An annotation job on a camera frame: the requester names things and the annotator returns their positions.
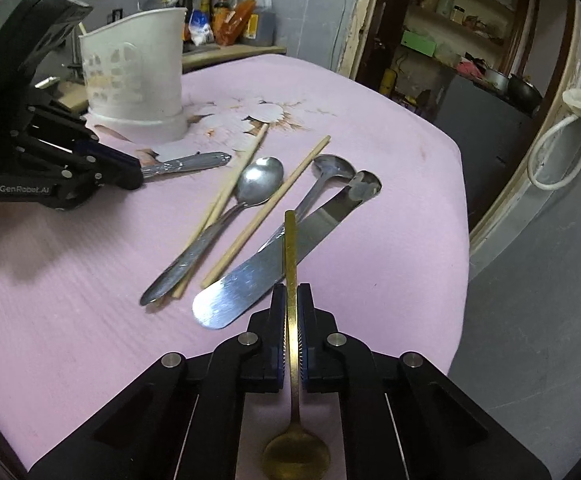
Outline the gold spoon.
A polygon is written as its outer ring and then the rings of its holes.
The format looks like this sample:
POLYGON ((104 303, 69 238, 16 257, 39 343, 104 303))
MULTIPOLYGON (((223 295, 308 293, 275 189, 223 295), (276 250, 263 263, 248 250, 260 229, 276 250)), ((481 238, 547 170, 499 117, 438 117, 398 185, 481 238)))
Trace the gold spoon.
POLYGON ((287 428, 273 438, 262 453, 262 470, 268 479, 322 479, 330 467, 327 445, 301 423, 301 366, 297 280, 297 221, 292 210, 284 216, 284 266, 286 278, 286 348, 290 391, 287 428))

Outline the white plastic utensil caddy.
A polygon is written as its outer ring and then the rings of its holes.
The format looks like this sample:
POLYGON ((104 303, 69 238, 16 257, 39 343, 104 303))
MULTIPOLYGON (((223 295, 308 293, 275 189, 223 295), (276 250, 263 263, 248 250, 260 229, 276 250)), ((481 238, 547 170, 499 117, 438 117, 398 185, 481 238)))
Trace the white plastic utensil caddy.
POLYGON ((92 124, 135 144, 183 138, 184 18, 180 8, 145 11, 79 37, 92 124))

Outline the wooden chopstick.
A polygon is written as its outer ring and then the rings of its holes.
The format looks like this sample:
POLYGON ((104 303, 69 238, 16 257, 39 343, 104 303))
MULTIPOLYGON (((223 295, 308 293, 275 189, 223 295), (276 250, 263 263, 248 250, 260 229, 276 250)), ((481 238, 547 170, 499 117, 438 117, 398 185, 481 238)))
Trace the wooden chopstick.
POLYGON ((195 242, 195 240, 200 237, 200 234, 202 234, 205 229, 209 228, 214 222, 216 222, 221 214, 223 214, 226 204, 233 194, 233 190, 238 178, 240 177, 240 174, 250 163, 252 156, 254 156, 258 151, 258 148, 268 129, 269 125, 265 122, 259 128, 257 134, 254 136, 254 139, 247 143, 245 150, 241 151, 240 155, 237 156, 237 162, 234 164, 234 168, 231 174, 228 175, 228 179, 226 179, 223 183, 219 194, 211 201, 209 208, 205 214, 202 215, 202 221, 199 223, 199 226, 188 240, 185 249, 189 248, 195 242))
POLYGON ((331 137, 324 136, 324 138, 317 145, 315 145, 314 148, 312 148, 309 154, 300 162, 295 170, 282 183, 280 188, 273 193, 272 197, 260 208, 255 217, 252 218, 251 222, 249 222, 246 228, 240 232, 240 235, 236 237, 233 244, 205 276, 205 278, 202 280, 202 284, 200 284, 202 289, 206 289, 212 283, 219 280, 220 276, 223 274, 228 265, 235 259, 248 240, 250 240, 254 233, 259 229, 261 223, 266 220, 266 218, 268 218, 269 214, 271 214, 271 211, 285 196, 288 190, 295 184, 299 177, 305 172, 308 166, 312 163, 312 160, 315 159, 315 157, 317 157, 323 151, 323 148, 325 148, 330 142, 331 137))

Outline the silver fork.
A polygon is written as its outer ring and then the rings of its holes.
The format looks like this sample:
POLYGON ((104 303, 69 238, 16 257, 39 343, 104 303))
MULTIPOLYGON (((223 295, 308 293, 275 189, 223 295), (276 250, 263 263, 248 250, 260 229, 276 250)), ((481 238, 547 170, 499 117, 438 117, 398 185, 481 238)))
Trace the silver fork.
POLYGON ((145 179, 168 176, 168 174, 191 174, 191 172, 219 168, 228 165, 232 156, 225 152, 198 153, 191 156, 157 162, 157 164, 142 167, 145 179))

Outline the large silver spoon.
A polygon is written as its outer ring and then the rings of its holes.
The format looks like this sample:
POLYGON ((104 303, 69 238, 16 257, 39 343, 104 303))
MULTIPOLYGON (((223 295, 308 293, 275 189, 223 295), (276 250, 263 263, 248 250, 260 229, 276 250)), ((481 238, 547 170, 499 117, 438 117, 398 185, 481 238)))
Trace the large silver spoon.
POLYGON ((194 242, 169 264, 140 298, 142 307, 166 296, 190 274, 198 260, 217 240, 226 226, 244 209, 266 203, 282 185, 283 164, 275 157, 260 157, 249 164, 238 177, 234 196, 236 204, 211 226, 208 226, 194 242))

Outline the silver butter knife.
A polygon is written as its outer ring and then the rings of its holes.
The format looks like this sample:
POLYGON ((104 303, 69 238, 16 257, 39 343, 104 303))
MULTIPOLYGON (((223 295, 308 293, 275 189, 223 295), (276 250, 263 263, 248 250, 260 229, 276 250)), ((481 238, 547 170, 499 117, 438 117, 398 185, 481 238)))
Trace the silver butter knife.
MULTIPOLYGON (((379 194, 381 189, 379 178, 362 170, 324 205, 298 221, 297 259, 306 258, 349 214, 379 194)), ((210 330, 221 330, 254 307, 285 278, 284 243, 285 238, 279 237, 197 294, 192 306, 195 320, 210 330)))

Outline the white blue salt bag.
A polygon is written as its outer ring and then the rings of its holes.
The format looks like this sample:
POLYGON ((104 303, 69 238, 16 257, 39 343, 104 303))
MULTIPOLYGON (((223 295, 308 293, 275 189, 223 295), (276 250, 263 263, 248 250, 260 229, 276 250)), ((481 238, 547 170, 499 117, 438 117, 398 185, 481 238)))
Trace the white blue salt bag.
POLYGON ((203 44, 212 44, 214 41, 212 27, 208 21, 208 16, 202 10, 195 9, 188 22, 188 32, 195 47, 203 44))

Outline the orange spice bag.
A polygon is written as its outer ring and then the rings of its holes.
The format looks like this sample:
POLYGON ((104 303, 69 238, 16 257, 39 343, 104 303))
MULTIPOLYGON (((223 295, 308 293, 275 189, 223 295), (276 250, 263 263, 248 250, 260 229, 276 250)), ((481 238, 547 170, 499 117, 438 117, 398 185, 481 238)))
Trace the orange spice bag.
POLYGON ((222 21, 214 23, 214 40, 221 47, 232 46, 244 31, 252 12, 256 7, 255 0, 244 0, 234 9, 222 15, 222 21))

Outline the red label sauce bottle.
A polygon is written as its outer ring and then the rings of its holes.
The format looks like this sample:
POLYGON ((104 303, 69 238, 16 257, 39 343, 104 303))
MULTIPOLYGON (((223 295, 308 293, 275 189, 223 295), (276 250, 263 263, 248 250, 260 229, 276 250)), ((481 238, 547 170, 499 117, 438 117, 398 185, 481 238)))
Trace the red label sauce bottle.
POLYGON ((230 3, 228 3, 228 0, 217 0, 212 11, 213 25, 221 26, 228 12, 230 12, 230 3))

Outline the large vinegar jug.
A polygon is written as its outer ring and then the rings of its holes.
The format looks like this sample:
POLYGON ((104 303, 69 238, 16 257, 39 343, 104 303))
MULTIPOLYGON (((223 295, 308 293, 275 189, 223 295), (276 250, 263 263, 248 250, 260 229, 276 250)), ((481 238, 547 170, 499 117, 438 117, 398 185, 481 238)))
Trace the large vinegar jug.
POLYGON ((273 0, 255 0, 256 6, 243 31, 242 42, 248 46, 271 47, 274 43, 276 14, 273 0))

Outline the grey cabinet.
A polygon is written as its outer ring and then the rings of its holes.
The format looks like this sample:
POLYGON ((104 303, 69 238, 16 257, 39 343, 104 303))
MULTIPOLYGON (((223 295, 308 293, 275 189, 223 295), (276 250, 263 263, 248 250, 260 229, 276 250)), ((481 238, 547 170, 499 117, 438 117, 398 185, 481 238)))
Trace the grey cabinet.
POLYGON ((469 226, 476 226, 522 161, 535 121, 459 75, 429 93, 421 115, 460 149, 469 226))

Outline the dark cooking pot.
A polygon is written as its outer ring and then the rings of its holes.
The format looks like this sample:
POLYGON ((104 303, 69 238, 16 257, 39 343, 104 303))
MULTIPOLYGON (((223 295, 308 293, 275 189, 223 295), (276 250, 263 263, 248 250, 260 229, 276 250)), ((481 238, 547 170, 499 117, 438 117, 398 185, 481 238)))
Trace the dark cooking pot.
POLYGON ((507 84, 507 101, 520 112, 532 115, 542 102, 542 94, 533 84, 512 74, 507 84))

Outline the wooden storage shelves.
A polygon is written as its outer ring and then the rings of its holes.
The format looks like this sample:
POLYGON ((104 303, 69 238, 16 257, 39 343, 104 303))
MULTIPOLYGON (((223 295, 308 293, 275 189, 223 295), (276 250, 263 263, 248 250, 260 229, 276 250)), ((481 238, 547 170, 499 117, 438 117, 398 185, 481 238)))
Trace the wooden storage shelves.
POLYGON ((357 81, 379 88, 386 70, 424 84, 431 61, 455 70, 476 58, 505 75, 521 50, 530 0, 376 0, 357 81))

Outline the black wall outlet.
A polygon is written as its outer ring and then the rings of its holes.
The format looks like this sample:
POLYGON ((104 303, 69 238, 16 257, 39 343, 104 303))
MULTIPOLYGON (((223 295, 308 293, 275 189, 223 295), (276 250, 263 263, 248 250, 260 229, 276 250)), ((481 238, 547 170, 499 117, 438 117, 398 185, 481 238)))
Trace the black wall outlet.
POLYGON ((123 19, 123 10, 122 9, 114 9, 112 10, 112 22, 117 22, 123 19))

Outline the wooden door frame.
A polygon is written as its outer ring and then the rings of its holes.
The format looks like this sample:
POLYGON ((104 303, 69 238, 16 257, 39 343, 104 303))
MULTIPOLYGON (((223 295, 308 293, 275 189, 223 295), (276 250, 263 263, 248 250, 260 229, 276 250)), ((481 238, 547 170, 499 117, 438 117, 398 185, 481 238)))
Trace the wooden door frame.
MULTIPOLYGON (((581 84, 581 2, 574 1, 573 16, 566 21, 561 47, 563 68, 551 79, 553 98, 540 107, 537 133, 527 152, 500 195, 469 233, 471 272, 478 274, 519 237, 539 214, 557 188, 539 180, 557 174, 559 188, 565 188, 581 171, 581 138, 575 127, 581 118, 568 122, 564 91, 581 84)), ((368 63, 371 42, 379 30, 379 0, 356 0, 337 73, 359 81, 361 67, 368 63)))

